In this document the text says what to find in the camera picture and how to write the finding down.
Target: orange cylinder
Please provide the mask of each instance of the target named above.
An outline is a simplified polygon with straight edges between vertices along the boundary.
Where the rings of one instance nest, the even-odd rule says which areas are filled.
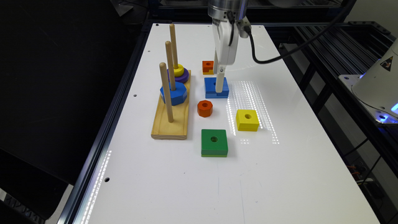
[[[210,116],[213,112],[213,104],[210,101],[202,100],[198,103],[198,114],[204,118]]]

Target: wooden base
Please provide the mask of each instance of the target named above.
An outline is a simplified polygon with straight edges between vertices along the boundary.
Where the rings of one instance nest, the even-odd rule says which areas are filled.
[[[168,121],[166,105],[163,103],[162,97],[159,96],[154,125],[150,134],[153,139],[184,140],[187,138],[191,70],[188,72],[189,79],[184,83],[188,96],[182,104],[172,107],[174,122]]]

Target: block with hole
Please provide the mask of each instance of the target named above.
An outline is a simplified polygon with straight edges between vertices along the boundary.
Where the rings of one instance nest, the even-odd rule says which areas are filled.
[[[174,69],[174,77],[176,82],[185,83],[189,79],[188,70],[179,64],[178,68]]]
[[[202,100],[198,103],[198,114],[201,117],[207,118],[213,112],[213,104],[210,101]]]
[[[216,80],[217,78],[205,78],[206,99],[228,98],[229,88],[226,78],[224,77],[223,91],[221,93],[216,92]]]
[[[201,131],[201,156],[226,157],[228,143],[225,130],[202,129]]]
[[[202,61],[201,69],[204,75],[214,75],[214,61]]]
[[[255,110],[238,110],[236,124],[238,131],[257,131],[260,125],[257,112]]]
[[[163,102],[164,101],[164,91],[163,87],[160,88],[160,95],[162,97]],[[187,99],[188,93],[187,93],[187,88],[183,83],[175,82],[175,90],[172,91],[170,90],[170,97],[172,99],[172,106],[177,106],[181,103],[183,103]]]

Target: small orange block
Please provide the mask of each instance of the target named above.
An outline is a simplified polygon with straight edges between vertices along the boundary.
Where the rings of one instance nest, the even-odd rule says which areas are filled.
[[[210,70],[213,73],[213,65],[214,65],[214,61],[202,61],[201,69],[202,69],[203,74],[210,72]]]
[[[213,112],[213,104],[210,101],[202,100],[198,103],[198,114],[204,118],[210,116]]]

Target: green square block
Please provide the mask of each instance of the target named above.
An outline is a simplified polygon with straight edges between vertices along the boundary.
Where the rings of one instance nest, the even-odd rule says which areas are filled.
[[[201,131],[202,157],[225,156],[228,154],[228,143],[225,130],[202,129]]]
[[[226,157],[226,155],[201,155],[202,157]]]

